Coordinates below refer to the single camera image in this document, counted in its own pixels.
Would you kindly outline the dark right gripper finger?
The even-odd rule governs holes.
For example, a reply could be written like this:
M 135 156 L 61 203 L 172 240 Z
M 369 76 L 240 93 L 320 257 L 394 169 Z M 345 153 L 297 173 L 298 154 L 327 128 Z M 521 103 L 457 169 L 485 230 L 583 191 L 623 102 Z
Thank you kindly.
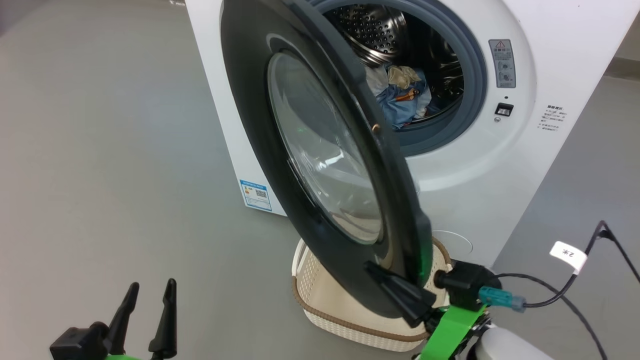
M 437 321 L 435 294 L 373 262 L 366 262 L 364 269 L 410 328 Z

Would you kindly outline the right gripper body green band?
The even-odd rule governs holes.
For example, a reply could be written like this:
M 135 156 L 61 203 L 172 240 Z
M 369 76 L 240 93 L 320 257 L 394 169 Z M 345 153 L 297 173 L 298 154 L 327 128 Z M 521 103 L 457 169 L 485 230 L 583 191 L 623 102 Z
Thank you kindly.
M 486 312 L 486 305 L 472 311 L 457 306 L 436 309 L 423 322 L 429 333 L 419 354 L 420 360 L 452 360 L 458 349 L 473 335 L 473 327 Z

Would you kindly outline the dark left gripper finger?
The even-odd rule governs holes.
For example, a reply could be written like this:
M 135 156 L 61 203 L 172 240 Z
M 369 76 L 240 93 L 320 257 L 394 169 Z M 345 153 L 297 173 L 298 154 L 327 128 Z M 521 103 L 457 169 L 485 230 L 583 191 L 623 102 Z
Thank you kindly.
M 162 302 L 157 331 L 148 346 L 152 360 L 167 360 L 178 354 L 178 283 L 174 278 L 167 281 Z
M 130 323 L 130 316 L 137 305 L 140 284 L 133 282 L 128 288 L 121 305 L 115 312 L 109 325 L 109 332 L 105 337 L 105 346 L 110 355 L 124 355 L 125 341 Z

